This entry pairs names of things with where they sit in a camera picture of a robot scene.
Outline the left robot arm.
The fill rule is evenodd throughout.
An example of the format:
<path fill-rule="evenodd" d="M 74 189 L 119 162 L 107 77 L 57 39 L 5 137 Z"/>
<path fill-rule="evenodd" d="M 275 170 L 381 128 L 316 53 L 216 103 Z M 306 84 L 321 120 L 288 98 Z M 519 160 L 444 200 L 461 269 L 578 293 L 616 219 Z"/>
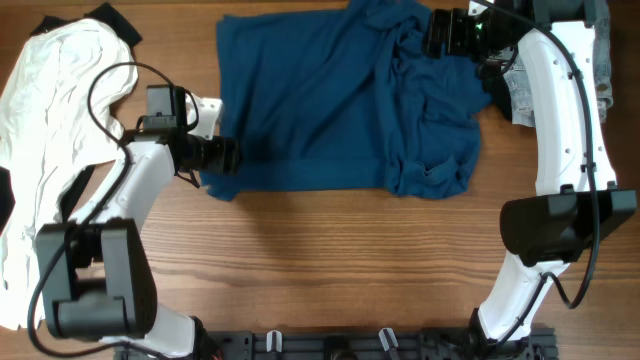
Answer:
<path fill-rule="evenodd" d="M 173 84 L 147 89 L 147 112 L 119 140 L 123 153 L 96 193 L 36 237 L 40 280 L 28 333 L 41 352 L 35 308 L 58 339 L 97 342 L 157 359 L 220 359 L 202 322 L 162 306 L 140 232 L 162 190 L 181 173 L 234 175 L 237 141 L 215 135 L 217 109 Z"/>

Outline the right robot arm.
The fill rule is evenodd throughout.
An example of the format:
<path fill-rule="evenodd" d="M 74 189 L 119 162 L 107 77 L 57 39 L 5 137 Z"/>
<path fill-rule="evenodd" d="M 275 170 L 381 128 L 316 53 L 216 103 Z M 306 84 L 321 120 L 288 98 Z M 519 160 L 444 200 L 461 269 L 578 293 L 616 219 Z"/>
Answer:
<path fill-rule="evenodd" d="M 473 1 L 433 12 L 424 53 L 524 65 L 532 93 L 538 170 L 533 197 L 503 205 L 506 256 L 463 336 L 469 359 L 517 359 L 534 350 L 531 323 L 560 275 L 636 211 L 617 185 L 599 120 L 594 80 L 594 1 Z"/>

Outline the blue polo shirt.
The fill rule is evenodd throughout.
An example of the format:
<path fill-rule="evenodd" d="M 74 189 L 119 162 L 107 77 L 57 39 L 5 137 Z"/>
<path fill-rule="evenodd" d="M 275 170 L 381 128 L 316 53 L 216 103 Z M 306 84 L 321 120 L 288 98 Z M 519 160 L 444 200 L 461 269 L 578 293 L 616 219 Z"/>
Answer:
<path fill-rule="evenodd" d="M 415 1 L 352 1 L 220 20 L 220 132 L 238 141 L 242 161 L 233 176 L 202 175 L 210 195 L 464 193 L 481 148 L 476 114 L 490 96 L 471 60 L 423 53 L 431 15 Z"/>

